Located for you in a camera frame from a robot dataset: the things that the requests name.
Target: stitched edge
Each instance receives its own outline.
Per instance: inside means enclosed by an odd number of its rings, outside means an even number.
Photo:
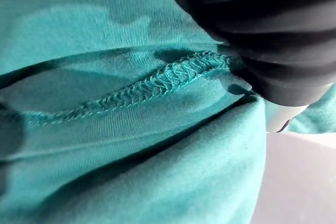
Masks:
[[[210,51],[196,52],[192,56],[182,57],[166,65],[141,81],[77,108],[56,113],[23,112],[21,114],[4,110],[0,111],[0,121],[18,122],[25,119],[29,125],[47,125],[113,111],[164,96],[215,69],[234,67],[239,60],[236,57]]]

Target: wrinkled fabric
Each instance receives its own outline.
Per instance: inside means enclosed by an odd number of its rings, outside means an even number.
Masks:
[[[265,108],[229,47],[174,0],[0,9],[0,223],[249,223]]]
[[[295,117],[288,131],[304,134],[321,134],[336,132],[336,85],[316,103]]]

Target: cotton jersey fabric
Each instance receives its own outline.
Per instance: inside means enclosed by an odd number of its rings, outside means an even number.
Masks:
[[[1,223],[249,223],[265,107],[175,0],[0,0]]]

